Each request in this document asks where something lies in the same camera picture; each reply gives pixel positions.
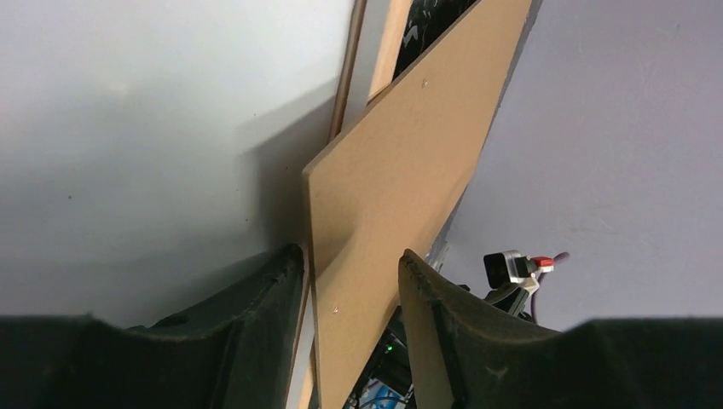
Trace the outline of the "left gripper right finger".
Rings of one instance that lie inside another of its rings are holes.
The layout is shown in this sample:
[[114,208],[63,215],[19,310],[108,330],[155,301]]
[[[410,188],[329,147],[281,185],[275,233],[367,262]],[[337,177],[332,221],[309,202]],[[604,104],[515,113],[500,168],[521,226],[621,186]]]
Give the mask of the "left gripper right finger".
[[413,251],[398,266],[420,408],[719,408],[722,322],[591,320],[550,330],[450,282]]

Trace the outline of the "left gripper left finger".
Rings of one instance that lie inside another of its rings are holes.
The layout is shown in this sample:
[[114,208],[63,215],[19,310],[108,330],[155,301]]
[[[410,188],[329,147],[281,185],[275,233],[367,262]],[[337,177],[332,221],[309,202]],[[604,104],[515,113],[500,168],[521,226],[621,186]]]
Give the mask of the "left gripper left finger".
[[287,245],[231,269],[238,281],[150,327],[89,314],[4,315],[2,407],[284,407],[303,250]]

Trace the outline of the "brown cardboard backing board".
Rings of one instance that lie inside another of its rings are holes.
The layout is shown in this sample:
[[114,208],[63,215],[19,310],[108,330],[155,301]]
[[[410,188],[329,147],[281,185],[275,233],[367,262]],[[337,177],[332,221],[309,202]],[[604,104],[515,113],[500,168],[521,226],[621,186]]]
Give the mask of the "brown cardboard backing board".
[[478,1],[304,169],[323,408],[347,401],[398,301],[465,191],[536,1]]

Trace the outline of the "white wooden picture frame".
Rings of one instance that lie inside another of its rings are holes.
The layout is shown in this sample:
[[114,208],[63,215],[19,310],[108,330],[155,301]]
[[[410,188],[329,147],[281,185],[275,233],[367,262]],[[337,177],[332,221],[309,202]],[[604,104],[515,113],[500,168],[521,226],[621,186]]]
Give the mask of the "white wooden picture frame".
[[[326,143],[333,141],[345,125],[359,118],[369,102],[391,83],[411,5],[410,0],[354,2]],[[287,408],[308,407],[314,390],[314,274],[308,223],[305,224],[304,245],[306,272]]]

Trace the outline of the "printed photo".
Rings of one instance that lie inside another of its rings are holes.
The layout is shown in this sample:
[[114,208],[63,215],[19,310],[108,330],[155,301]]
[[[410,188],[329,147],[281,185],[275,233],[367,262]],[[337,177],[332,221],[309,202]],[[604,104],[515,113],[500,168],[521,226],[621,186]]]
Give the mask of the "printed photo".
[[351,10],[2,2],[2,313],[150,325],[294,240]]

